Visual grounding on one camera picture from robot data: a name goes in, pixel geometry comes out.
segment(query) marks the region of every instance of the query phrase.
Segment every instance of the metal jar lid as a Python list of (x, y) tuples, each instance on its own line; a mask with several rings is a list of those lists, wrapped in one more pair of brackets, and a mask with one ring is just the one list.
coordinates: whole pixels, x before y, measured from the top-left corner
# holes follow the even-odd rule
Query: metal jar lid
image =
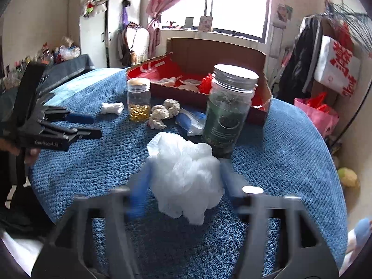
[(150, 89), (150, 80), (147, 78), (132, 78), (126, 83), (129, 92), (145, 92)]
[(214, 66), (217, 83), (236, 91), (250, 91), (256, 87), (258, 74), (246, 68), (218, 64)]

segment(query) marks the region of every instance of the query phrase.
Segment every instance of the green jar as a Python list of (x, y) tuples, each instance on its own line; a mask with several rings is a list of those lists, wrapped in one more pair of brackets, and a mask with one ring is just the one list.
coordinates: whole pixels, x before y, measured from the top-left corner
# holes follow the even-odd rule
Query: green jar
[(226, 157), (236, 144), (254, 97), (258, 75), (245, 68), (219, 64), (209, 93), (202, 139), (215, 157)]

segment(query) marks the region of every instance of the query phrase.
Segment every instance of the white bag with red characters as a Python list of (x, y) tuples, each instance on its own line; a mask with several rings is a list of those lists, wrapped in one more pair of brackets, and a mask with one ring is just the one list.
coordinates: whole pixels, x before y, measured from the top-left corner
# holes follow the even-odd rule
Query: white bag with red characters
[(359, 76), (360, 60), (336, 40), (323, 36), (314, 78), (343, 96), (352, 96)]

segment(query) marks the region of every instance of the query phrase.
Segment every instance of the yellow plush toy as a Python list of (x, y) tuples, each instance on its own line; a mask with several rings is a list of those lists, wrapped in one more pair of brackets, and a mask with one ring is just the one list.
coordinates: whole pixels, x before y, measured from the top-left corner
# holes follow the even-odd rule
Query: yellow plush toy
[(353, 170), (348, 168), (340, 168), (337, 171), (337, 174), (339, 175), (341, 185), (344, 187), (354, 188), (360, 186), (358, 176)]

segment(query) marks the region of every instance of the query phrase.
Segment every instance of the window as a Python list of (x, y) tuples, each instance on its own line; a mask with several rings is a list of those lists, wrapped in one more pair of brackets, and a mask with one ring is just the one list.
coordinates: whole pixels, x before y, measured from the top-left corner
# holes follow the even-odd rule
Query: window
[(212, 14), (214, 32), (265, 42), (269, 0), (181, 0), (162, 13), (161, 26), (169, 26), (169, 21), (183, 26), (186, 17), (194, 17), (197, 29), (204, 13)]

